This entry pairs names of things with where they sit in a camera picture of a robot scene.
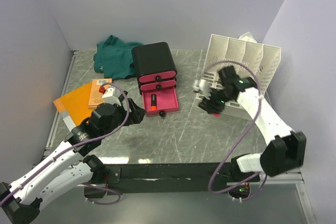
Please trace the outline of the orange highlighter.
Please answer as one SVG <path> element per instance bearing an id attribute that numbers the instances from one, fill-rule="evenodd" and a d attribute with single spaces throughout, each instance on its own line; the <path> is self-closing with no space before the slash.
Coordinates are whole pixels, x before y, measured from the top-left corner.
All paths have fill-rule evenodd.
<path id="1" fill-rule="evenodd" d="M 156 94 L 151 94 L 151 110 L 157 109 L 157 96 Z"/>

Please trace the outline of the orange book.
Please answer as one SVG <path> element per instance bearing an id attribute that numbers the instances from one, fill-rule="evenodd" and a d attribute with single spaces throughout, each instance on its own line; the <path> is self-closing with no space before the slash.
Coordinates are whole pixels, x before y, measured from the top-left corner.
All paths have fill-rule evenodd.
<path id="1" fill-rule="evenodd" d="M 104 103 L 103 93 L 99 91 L 102 84 L 112 82 L 112 79 L 93 79 L 88 102 L 89 109 L 95 109 L 99 104 Z"/>

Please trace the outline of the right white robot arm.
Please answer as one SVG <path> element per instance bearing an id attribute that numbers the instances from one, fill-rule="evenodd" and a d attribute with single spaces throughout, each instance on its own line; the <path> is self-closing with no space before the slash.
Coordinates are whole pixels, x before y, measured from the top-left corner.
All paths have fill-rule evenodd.
<path id="1" fill-rule="evenodd" d="M 307 138 L 294 131 L 273 110 L 252 77 L 240 77 L 233 66 L 218 71 L 222 88 L 212 88 L 205 79 L 196 80 L 193 89 L 203 96 L 199 108 L 219 115 L 229 101 L 236 101 L 252 118 L 266 142 L 262 153 L 244 154 L 232 159 L 231 178 L 242 181 L 251 172 L 274 177 L 299 168 L 304 163 Z"/>

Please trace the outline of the black drawer organizer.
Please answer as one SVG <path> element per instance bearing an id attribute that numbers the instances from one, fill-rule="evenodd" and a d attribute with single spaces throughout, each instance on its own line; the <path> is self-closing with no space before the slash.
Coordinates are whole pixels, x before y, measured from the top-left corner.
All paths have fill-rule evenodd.
<path id="1" fill-rule="evenodd" d="M 157 42 L 134 47 L 132 49 L 132 58 L 134 62 L 135 76 L 137 78 L 139 88 L 141 85 L 147 84 L 139 82 L 139 78 L 142 75 L 171 70 L 177 72 L 171 50 L 166 42 Z"/>

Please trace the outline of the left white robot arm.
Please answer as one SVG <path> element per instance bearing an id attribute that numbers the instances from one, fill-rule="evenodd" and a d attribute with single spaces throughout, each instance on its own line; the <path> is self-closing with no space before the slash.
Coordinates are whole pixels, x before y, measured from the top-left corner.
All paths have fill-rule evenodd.
<path id="1" fill-rule="evenodd" d="M 112 95 L 74 127 L 34 169 L 12 183 L 1 183 L 1 208 L 11 223 L 31 223 L 54 199 L 79 184 L 99 183 L 105 164 L 89 153 L 123 126 L 139 124 L 146 111 L 127 92 Z"/>

